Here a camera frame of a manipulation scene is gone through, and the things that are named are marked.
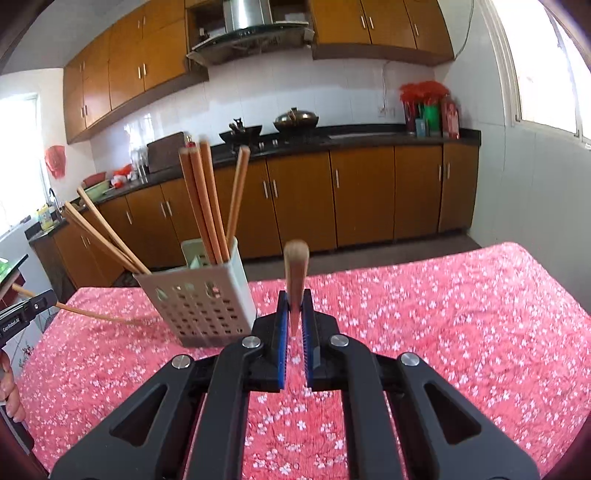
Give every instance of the kitchen floor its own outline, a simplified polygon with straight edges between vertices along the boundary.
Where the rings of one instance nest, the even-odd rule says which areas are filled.
[[[397,242],[378,247],[356,247],[345,251],[312,255],[308,274],[320,275],[356,268],[397,265],[469,252],[478,248],[480,246],[464,234]],[[283,260],[246,262],[244,271],[248,281],[285,278]]]

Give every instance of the metal screw head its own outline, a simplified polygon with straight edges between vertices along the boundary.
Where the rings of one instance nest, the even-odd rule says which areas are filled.
[[[181,370],[183,368],[187,368],[189,365],[191,365],[191,357],[188,355],[177,355],[173,358],[174,368]]]
[[[345,335],[333,335],[330,337],[330,344],[334,346],[347,346],[349,339]]]
[[[421,361],[421,359],[418,355],[415,355],[412,352],[406,352],[400,356],[400,361],[403,365],[406,365],[407,367],[416,367]]]
[[[257,348],[260,347],[261,344],[261,339],[259,337],[255,337],[254,335],[242,339],[242,346],[244,348]]]

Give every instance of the finger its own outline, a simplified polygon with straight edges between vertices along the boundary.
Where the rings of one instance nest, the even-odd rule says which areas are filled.
[[[2,353],[0,353],[0,361],[2,363],[2,369],[5,372],[10,372],[12,371],[12,369],[10,368],[10,359],[8,358],[8,355],[6,354],[6,352],[4,350],[1,350]]]
[[[25,412],[25,407],[23,407],[22,405],[20,407],[18,407],[17,412],[14,414],[14,417],[12,418],[13,421],[19,423],[21,421],[23,421],[27,416],[27,413]]]
[[[0,399],[6,400],[16,386],[12,372],[4,374],[4,378],[0,381]]]
[[[6,415],[10,418],[14,417],[14,414],[18,412],[19,407],[21,406],[21,396],[18,393],[18,388],[12,390],[8,399],[6,400]]]

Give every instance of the stainless steel range hood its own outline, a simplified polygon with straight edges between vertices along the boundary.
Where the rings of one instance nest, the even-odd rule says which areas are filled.
[[[269,0],[224,0],[226,33],[208,38],[187,55],[205,67],[250,55],[310,44],[308,22],[273,22]]]

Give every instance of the red floral tablecloth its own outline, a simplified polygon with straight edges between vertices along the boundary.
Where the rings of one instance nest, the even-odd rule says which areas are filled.
[[[589,410],[590,317],[521,247],[503,244],[394,267],[310,277],[314,306],[375,352],[414,351],[537,462],[560,459]],[[283,281],[252,283],[260,314]],[[60,312],[19,380],[35,454],[51,469],[93,426],[186,350],[143,291],[83,288],[69,302],[145,326]],[[301,340],[290,345],[287,388],[252,394],[243,477],[346,479],[340,397],[304,386]]]

